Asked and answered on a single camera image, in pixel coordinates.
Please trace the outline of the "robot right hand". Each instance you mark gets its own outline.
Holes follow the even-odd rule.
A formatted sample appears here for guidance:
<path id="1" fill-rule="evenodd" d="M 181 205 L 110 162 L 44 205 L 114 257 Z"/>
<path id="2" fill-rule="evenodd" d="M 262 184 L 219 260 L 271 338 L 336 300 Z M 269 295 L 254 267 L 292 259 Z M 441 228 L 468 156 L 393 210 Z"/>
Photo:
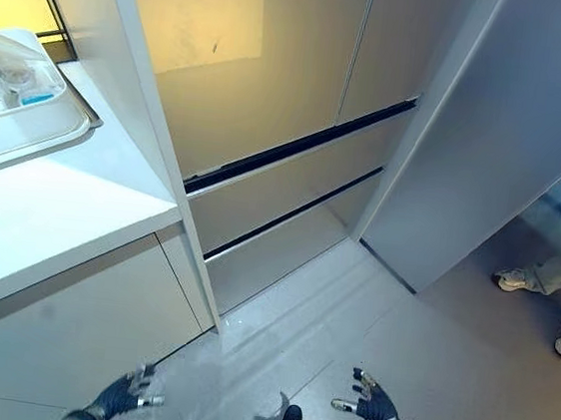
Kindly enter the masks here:
<path id="1" fill-rule="evenodd" d="M 356 402 L 334 398 L 331 407 L 339 412 L 355 414 L 364 420 L 400 420 L 392 399 L 379 383 L 363 369 L 354 367 L 352 385 L 359 398 Z"/>

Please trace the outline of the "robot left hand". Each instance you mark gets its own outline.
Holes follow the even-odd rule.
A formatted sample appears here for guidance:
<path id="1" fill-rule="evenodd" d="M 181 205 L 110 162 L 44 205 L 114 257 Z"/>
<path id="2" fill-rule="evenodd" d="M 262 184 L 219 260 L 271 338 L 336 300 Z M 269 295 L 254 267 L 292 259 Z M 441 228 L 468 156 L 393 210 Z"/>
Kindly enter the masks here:
<path id="1" fill-rule="evenodd" d="M 136 370 L 120 376 L 105 388 L 92 403 L 102 420 L 143 407 L 159 407 L 165 396 L 157 390 L 155 364 L 143 364 Z"/>

